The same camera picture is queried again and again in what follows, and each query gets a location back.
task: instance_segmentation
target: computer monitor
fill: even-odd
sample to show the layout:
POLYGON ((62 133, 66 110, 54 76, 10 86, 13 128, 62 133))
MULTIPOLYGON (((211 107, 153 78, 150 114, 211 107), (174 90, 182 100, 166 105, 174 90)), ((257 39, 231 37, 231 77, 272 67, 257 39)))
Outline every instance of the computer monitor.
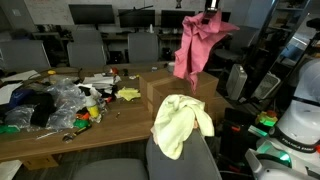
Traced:
POLYGON ((119 9, 120 27, 149 27, 155 24, 155 10, 119 9))
POLYGON ((114 24, 112 5, 69 4, 74 24, 114 24))
POLYGON ((185 16, 194 16, 194 11, 161 11, 161 27, 182 28, 182 21, 185 16))
POLYGON ((231 15, 231 12, 222 12, 222 13, 221 13, 221 21, 223 21, 223 22, 229 22, 230 15, 231 15))

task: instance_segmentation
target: chair backrest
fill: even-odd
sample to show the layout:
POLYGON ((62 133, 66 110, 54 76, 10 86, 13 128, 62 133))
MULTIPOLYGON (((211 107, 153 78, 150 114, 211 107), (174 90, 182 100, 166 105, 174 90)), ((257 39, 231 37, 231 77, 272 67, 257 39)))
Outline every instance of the chair backrest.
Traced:
POLYGON ((166 157, 159 146, 149 138, 146 149, 150 180, 207 180, 222 179, 212 154, 198 130, 193 130, 183 142, 179 159, 166 157))
POLYGON ((71 67, 99 68, 106 65, 103 45, 100 43, 68 43, 71 67))
POLYGON ((51 66, 41 40, 14 40, 0 43, 0 68, 43 71, 51 66))
POLYGON ((259 29, 248 26, 239 27, 240 30, 235 31, 232 35, 230 51, 242 54, 243 51, 241 48, 249 47, 251 44, 255 43, 259 29))
POLYGON ((151 33, 128 35, 130 63, 155 62, 159 58, 158 36, 151 33))
POLYGON ((97 30, 72 31, 75 43, 103 43, 101 33, 97 30))

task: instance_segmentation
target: desk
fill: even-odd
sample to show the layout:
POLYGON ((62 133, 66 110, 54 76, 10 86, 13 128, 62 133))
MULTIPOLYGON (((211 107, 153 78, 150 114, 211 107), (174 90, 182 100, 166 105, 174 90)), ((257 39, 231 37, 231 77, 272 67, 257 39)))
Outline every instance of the desk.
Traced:
MULTIPOLYGON (((151 71, 151 67, 153 66, 161 68, 163 64, 119 64, 112 67, 117 67, 120 74, 124 68, 129 70, 129 74, 138 74, 139 72, 151 71)), ((77 74, 77 70, 71 68, 59 68, 56 71, 58 74, 59 72, 75 72, 75 75, 77 74)), ((92 76, 94 73, 102 71, 103 68, 83 70, 80 76, 92 76)), ((117 84, 119 88, 124 86, 139 88, 139 79, 130 80, 128 77, 121 78, 122 81, 117 84)), ((68 144, 62 142, 64 134, 74 132, 76 129, 67 129, 40 140, 36 140, 35 138, 38 135, 47 133, 47 130, 37 132, 26 132, 23 130, 16 134, 0 134, 0 162, 14 159, 25 161, 70 151, 142 140, 150 136, 153 120, 140 99, 130 102, 112 102, 109 106, 110 111, 105 114, 99 124, 93 123, 91 129, 79 135, 73 142, 68 144)))

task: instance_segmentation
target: white plastic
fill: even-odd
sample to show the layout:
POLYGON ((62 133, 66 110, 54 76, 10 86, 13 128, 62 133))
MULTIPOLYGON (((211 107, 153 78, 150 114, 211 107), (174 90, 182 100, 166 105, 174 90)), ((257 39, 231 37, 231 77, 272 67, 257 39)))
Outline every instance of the white plastic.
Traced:
POLYGON ((232 66, 230 76, 226 85, 229 99, 238 100, 247 80, 247 73, 240 64, 232 66))
POLYGON ((280 79, 270 72, 266 74, 257 89, 252 94, 252 97, 265 99, 278 86, 280 79))

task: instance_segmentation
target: gray office chair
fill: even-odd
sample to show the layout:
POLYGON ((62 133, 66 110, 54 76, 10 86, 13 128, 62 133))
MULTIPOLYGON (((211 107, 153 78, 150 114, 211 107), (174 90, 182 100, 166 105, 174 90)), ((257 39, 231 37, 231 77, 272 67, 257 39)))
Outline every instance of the gray office chair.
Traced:
POLYGON ((101 43, 72 43, 67 45, 70 67, 100 68, 107 59, 101 43))
POLYGON ((158 36, 151 33, 128 35, 130 63, 155 62, 159 58, 158 36))
POLYGON ((74 180, 208 180, 222 179, 211 152, 198 130, 193 130, 183 143, 178 160, 166 157, 149 138, 146 156, 148 172, 136 159, 110 159, 94 162, 81 168, 74 180))
POLYGON ((51 66, 41 40, 14 40, 0 43, 0 68, 43 71, 51 66))
POLYGON ((97 30, 76 30, 72 31, 75 43, 101 43, 103 44, 101 33, 97 30))
POLYGON ((240 62, 244 55, 244 48, 255 43, 259 30, 248 26, 239 26, 240 30, 232 34, 230 49, 216 49, 214 54, 223 60, 240 62))

